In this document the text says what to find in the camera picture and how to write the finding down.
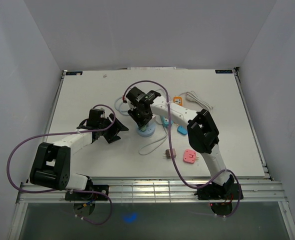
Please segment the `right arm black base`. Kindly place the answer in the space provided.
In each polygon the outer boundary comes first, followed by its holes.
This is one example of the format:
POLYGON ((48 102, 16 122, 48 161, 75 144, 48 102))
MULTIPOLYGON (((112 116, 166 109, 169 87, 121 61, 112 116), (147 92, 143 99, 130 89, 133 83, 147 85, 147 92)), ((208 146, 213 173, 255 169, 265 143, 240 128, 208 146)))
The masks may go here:
POLYGON ((197 189, 194 194, 199 200, 241 200, 244 199, 243 192, 240 191, 239 186, 233 183, 227 189, 222 186, 211 183, 203 188, 197 189))

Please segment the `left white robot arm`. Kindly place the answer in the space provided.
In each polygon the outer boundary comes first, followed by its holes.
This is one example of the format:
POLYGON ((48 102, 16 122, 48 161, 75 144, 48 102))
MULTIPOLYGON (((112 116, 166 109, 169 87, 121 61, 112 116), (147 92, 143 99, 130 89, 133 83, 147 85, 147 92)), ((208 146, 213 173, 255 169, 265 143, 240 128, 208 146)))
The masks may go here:
POLYGON ((76 128, 76 134, 68 134, 53 143, 42 142, 38 146, 29 176, 30 182, 58 191, 76 190, 81 199, 90 199, 94 188, 88 184, 88 176, 71 171, 72 157, 100 137, 111 144, 121 139, 119 132, 128 130, 112 113, 106 117, 102 108, 90 109, 88 118, 76 128))

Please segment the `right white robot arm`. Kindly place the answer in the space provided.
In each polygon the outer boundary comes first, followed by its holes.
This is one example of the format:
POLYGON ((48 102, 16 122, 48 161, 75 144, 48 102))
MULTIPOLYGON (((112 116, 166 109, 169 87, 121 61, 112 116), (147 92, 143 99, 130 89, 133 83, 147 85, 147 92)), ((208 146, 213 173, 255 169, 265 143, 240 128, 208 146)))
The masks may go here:
POLYGON ((170 102, 159 92, 151 90, 144 93, 137 87, 122 97, 129 106, 128 114, 141 129, 146 126, 154 115, 166 117, 187 130, 190 147, 201 154, 211 176, 209 185, 214 195, 226 198, 232 192, 233 175, 227 170, 219 148, 219 130, 211 113, 184 108, 170 102))

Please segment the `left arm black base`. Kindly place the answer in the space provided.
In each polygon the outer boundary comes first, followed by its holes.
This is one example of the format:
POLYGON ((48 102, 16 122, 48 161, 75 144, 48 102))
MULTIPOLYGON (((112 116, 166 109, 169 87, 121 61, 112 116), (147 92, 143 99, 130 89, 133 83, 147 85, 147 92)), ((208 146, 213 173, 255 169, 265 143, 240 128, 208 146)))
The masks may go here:
POLYGON ((101 195, 97 194, 102 193, 105 195, 109 195, 110 186, 107 184, 95 184, 93 186, 87 187, 84 192, 72 192, 69 191, 65 194, 64 199, 66 201, 107 201, 108 199, 101 195))

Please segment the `blue plug adapter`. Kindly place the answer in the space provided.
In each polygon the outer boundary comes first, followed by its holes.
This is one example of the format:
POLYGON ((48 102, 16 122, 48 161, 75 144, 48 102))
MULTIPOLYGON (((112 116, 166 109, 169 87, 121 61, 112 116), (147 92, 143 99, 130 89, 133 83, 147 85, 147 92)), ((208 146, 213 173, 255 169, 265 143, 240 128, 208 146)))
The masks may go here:
POLYGON ((183 136, 186 136, 188 134, 187 129, 185 129, 183 126, 179 125, 177 127, 177 132, 183 136))

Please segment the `round light blue power strip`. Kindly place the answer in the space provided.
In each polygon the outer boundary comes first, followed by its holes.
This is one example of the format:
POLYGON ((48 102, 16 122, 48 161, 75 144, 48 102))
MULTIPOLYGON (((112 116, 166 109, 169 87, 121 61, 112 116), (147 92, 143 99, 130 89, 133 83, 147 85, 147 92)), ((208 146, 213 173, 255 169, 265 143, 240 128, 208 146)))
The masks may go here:
POLYGON ((136 132, 139 136, 147 138, 152 136, 155 133, 156 130, 156 124, 154 122, 148 123, 146 125, 146 131, 141 131, 138 127, 136 129, 136 132))

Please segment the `green charger plug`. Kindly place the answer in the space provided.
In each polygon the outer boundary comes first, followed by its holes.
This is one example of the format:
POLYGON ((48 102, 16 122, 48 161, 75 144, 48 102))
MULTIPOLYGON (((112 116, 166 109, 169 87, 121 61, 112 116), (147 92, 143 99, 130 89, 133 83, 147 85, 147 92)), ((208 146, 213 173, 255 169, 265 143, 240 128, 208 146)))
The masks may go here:
POLYGON ((146 126, 143 126, 140 130, 141 130, 142 132, 145 132, 146 129, 147 129, 147 127, 146 127, 146 126))

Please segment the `brown charger plug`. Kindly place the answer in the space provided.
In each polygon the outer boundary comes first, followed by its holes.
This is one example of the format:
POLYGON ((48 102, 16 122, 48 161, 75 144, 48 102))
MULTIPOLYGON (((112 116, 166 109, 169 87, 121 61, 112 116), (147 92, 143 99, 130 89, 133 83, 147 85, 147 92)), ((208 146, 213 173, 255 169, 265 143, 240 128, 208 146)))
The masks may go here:
POLYGON ((164 153, 163 153, 163 156, 166 159, 176 158, 177 153, 176 153, 176 150, 174 148, 173 149, 166 149, 164 151, 164 153))

